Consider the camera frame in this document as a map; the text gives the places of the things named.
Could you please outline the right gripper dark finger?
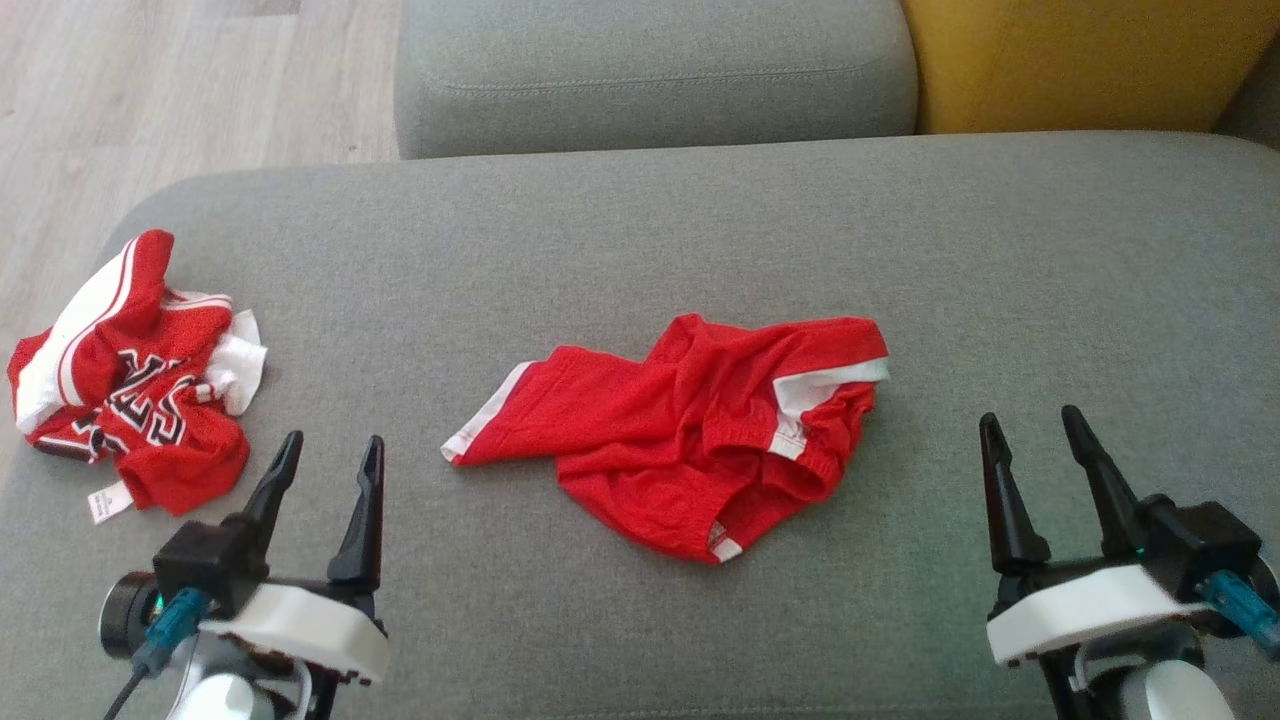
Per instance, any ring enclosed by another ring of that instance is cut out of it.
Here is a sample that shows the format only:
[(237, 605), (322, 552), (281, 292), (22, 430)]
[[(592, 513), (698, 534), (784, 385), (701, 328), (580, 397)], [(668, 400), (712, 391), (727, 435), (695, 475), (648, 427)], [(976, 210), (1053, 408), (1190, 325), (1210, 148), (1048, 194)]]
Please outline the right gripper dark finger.
[(1091, 489), (1101, 529), (1101, 553), (1106, 559), (1143, 553), (1147, 537), (1137, 516), (1139, 501), (1132, 487), (1079, 407), (1062, 406), (1061, 419), (1071, 455)]
[(1012, 451), (993, 413), (979, 420), (991, 564), (1010, 575), (1051, 560), (1048, 542), (1036, 532), (1012, 474)]

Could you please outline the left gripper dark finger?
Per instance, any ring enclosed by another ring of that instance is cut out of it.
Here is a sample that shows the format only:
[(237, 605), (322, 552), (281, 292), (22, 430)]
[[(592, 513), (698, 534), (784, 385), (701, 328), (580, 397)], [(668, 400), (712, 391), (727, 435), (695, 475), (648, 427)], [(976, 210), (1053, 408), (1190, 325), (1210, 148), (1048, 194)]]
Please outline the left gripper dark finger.
[(338, 552), (326, 568), (332, 585), (375, 593), (381, 584), (385, 442), (371, 436), (356, 475), (358, 497)]
[(250, 529), (251, 557), (256, 562), (266, 562), (282, 501), (294, 482), (303, 446), (302, 430), (285, 436), (241, 514)]

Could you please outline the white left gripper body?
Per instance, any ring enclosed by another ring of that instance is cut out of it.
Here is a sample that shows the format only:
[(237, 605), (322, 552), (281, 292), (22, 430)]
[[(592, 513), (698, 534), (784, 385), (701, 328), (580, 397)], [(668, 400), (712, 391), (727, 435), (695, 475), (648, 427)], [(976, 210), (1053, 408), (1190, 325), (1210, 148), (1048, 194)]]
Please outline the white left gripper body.
[(381, 684), (390, 666), (388, 637), (372, 619), (297, 585), (264, 583), (233, 618), (198, 629), (252, 657), (302, 661), (347, 680)]

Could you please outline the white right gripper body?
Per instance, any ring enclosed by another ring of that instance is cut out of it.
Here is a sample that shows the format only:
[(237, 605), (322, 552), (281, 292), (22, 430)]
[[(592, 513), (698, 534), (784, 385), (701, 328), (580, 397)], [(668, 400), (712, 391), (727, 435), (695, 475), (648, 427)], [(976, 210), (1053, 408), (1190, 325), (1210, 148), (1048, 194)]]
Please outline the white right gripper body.
[(1082, 666), (1155, 664), (1196, 650), (1204, 601), (1181, 602), (1140, 565), (1097, 569), (1044, 589), (1027, 591), (1027, 577), (998, 578), (986, 625), (998, 665), (1047, 659), (1064, 651)]

